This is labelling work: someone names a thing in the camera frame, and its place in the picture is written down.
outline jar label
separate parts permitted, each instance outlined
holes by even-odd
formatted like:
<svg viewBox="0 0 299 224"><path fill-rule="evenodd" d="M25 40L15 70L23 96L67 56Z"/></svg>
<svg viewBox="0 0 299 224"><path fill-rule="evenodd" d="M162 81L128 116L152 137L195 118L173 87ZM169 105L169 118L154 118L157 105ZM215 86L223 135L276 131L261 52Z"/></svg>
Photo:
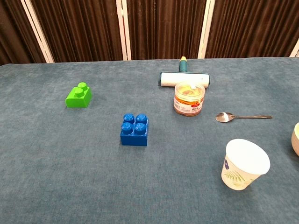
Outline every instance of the jar label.
<svg viewBox="0 0 299 224"><path fill-rule="evenodd" d="M203 100L201 100L200 104L186 105L186 104L182 104L182 103L178 102L177 99L175 99L175 98L174 98L174 102L173 102L174 107L178 111L180 111L182 113L189 113L189 114L196 113L196 112L200 111L202 108L202 104L203 104Z"/></svg>

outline spoon bowl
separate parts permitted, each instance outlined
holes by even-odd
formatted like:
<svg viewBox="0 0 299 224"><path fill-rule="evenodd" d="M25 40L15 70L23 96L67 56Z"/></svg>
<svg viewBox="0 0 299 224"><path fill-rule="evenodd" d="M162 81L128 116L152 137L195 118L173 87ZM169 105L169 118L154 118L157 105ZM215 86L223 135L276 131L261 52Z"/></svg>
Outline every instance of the spoon bowl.
<svg viewBox="0 0 299 224"><path fill-rule="evenodd" d="M260 118L260 119L272 119L273 117L270 115L252 115L252 116L237 116L228 112L218 113L215 117L216 121L221 123L227 123L235 118Z"/></svg>

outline table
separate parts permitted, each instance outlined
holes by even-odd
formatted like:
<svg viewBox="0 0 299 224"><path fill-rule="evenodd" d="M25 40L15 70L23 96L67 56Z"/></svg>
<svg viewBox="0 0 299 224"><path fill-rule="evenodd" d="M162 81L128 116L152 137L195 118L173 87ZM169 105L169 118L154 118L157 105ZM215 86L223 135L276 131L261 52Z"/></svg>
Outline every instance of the table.
<svg viewBox="0 0 299 224"><path fill-rule="evenodd" d="M2 223L299 222L299 58L188 60L209 73L202 112L172 108L174 88L158 86L179 60L0 67ZM87 82L87 109L66 108ZM122 146L122 116L149 117L147 147ZM219 112L269 114L227 124ZM243 191L221 180L226 144L250 140L271 168Z"/></svg>

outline beige bowl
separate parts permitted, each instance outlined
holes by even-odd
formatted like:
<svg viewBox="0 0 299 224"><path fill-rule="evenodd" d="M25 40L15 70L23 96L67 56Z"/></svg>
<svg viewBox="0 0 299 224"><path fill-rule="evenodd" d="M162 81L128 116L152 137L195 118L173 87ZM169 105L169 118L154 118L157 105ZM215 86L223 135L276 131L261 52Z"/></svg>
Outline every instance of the beige bowl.
<svg viewBox="0 0 299 224"><path fill-rule="evenodd" d="M293 134L292 134L292 146L295 153L299 156L299 123L295 125Z"/></svg>

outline white roller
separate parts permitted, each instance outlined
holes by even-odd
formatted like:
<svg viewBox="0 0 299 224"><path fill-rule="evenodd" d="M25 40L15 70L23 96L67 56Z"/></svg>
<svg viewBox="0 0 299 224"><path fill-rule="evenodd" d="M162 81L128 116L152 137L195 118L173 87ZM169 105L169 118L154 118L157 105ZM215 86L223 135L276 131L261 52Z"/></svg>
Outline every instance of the white roller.
<svg viewBox="0 0 299 224"><path fill-rule="evenodd" d="M161 86L175 86L180 82L192 81L207 88L210 84L209 74L190 73L190 72L161 72L160 85Z"/></svg>

